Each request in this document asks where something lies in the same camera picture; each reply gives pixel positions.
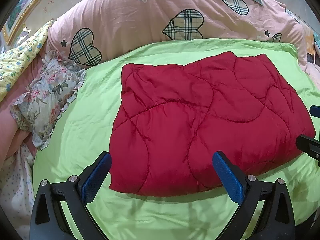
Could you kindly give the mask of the red quilted padded coat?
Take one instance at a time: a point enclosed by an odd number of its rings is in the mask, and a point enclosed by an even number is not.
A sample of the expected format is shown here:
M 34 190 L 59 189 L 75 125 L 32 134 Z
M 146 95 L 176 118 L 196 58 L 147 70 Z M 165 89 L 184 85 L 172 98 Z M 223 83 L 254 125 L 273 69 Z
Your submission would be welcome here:
M 264 54 L 228 51 L 184 66 L 128 63 L 109 152 L 113 191 L 172 197 L 220 185 L 213 154 L 260 175 L 314 137 L 309 111 Z

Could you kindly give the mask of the white dotted sheet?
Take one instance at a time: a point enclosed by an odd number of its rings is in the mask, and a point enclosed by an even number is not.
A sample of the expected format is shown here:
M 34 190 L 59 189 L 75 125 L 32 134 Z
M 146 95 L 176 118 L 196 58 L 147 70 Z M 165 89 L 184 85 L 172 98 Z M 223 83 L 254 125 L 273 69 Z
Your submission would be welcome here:
M 34 205 L 33 163 L 29 148 L 22 144 L 1 169 L 1 207 L 22 239 L 29 239 Z

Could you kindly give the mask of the floral ruffled pillow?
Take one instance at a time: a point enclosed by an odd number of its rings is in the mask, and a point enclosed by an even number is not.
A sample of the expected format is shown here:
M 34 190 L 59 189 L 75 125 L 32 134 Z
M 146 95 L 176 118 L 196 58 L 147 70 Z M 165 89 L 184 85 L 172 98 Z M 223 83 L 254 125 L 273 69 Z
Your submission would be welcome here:
M 56 50 L 49 51 L 42 63 L 39 77 L 10 105 L 17 126 L 32 133 L 38 150 L 48 146 L 57 121 L 75 100 L 86 77 L 84 68 L 73 60 L 61 59 Z

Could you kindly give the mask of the yellow floral blanket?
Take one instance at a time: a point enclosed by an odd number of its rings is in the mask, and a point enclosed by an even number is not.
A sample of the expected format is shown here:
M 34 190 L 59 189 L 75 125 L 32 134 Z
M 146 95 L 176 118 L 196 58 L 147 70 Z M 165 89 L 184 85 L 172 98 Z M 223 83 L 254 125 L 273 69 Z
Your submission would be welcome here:
M 38 55 L 48 38 L 48 29 L 53 23 L 54 20 L 47 22 L 32 37 L 25 40 L 22 44 L 1 54 L 1 101 L 12 89 L 13 85 L 28 68 L 33 59 Z

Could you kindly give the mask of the gold framed landscape painting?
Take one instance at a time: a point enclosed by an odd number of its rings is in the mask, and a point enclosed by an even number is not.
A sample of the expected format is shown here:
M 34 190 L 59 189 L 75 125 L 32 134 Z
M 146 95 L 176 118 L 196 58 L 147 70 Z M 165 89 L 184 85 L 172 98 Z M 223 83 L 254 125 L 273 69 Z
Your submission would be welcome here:
M 2 34 L 7 46 L 14 42 L 25 19 L 40 1 L 41 0 L 20 0 L 17 5 L 14 6 L 13 11 L 9 14 L 9 17 L 2 28 Z

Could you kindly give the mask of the pink duvet with plaid hearts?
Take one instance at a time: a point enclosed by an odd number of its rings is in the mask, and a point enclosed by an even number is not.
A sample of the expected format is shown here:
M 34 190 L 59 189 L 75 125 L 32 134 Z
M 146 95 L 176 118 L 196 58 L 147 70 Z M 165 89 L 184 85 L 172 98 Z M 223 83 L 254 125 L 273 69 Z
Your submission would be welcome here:
M 305 27 L 275 0 L 82 0 L 49 28 L 44 49 L 89 68 L 147 44 L 202 38 L 290 43 L 319 84 Z

